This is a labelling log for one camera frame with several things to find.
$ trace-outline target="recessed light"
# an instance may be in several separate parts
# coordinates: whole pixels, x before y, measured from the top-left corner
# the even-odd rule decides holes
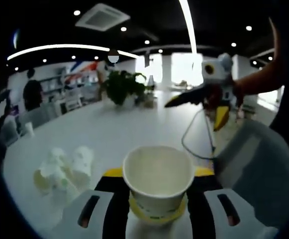
[[[80,15],[80,11],[79,10],[74,11],[74,15],[75,16],[79,16]]]

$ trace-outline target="white table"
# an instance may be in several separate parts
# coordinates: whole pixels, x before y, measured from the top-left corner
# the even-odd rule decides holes
[[[120,167],[126,154],[143,145],[167,145],[183,150],[181,138],[201,106],[185,104],[165,109],[164,104],[178,93],[157,92],[156,109],[134,108],[117,111],[102,102],[69,112],[35,129],[35,137],[25,135],[7,149],[3,176],[18,208],[36,230],[58,223],[59,210],[48,197],[41,198],[33,184],[38,169],[53,147],[71,156],[78,146],[86,145],[95,153],[94,186],[102,174]],[[195,123],[197,134],[190,134],[190,147],[201,155],[211,156],[205,120]]]

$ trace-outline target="cable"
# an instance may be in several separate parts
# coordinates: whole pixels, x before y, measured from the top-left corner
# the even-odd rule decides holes
[[[202,157],[202,156],[200,156],[200,155],[197,155],[197,154],[193,153],[193,152],[185,145],[185,143],[184,143],[184,139],[185,139],[185,137],[186,137],[186,135],[187,135],[190,127],[192,126],[192,124],[193,124],[196,116],[197,116],[200,112],[202,112],[202,111],[203,111],[203,109],[197,111],[196,114],[194,115],[192,121],[190,122],[188,128],[185,130],[185,132],[184,132],[184,134],[183,134],[183,136],[182,136],[181,143],[182,143],[183,148],[184,148],[185,150],[187,150],[187,151],[188,151],[190,154],[192,154],[193,156],[195,156],[195,157],[197,157],[197,158],[201,158],[201,159],[213,160],[214,158]],[[211,145],[211,147],[213,148],[211,133],[210,133],[208,127],[207,127],[207,133],[208,133],[208,136],[209,136],[210,145]]]

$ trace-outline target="black ceiling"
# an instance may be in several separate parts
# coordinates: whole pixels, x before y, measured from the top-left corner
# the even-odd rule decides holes
[[[80,17],[100,2],[130,15],[130,20],[106,32],[75,27]],[[251,57],[272,48],[268,16],[260,11],[260,1],[247,4],[240,0],[188,2],[197,45],[217,47],[217,50],[208,49],[202,53],[218,55],[226,51]],[[80,10],[81,14],[74,16],[75,10]],[[252,31],[246,30],[248,25],[252,26]],[[127,27],[126,32],[120,31],[122,26]],[[18,29],[17,49],[14,49],[12,37]],[[14,0],[4,3],[1,10],[0,35],[2,59],[20,50],[49,44],[96,45],[126,52],[150,46],[190,44],[179,0],[36,0],[34,3]],[[175,48],[164,50],[163,54],[172,51],[188,50]],[[10,70],[15,66],[21,70],[44,64],[42,59],[47,59],[45,64],[71,61],[72,55],[77,56],[76,60],[93,60],[94,56],[104,57],[106,53],[68,48],[41,50],[16,57],[8,65]]]

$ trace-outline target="ceiling air conditioner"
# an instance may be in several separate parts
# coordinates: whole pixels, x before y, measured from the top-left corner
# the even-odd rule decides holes
[[[76,26],[97,31],[107,31],[129,19],[130,16],[127,14],[108,5],[98,3],[78,20]]]

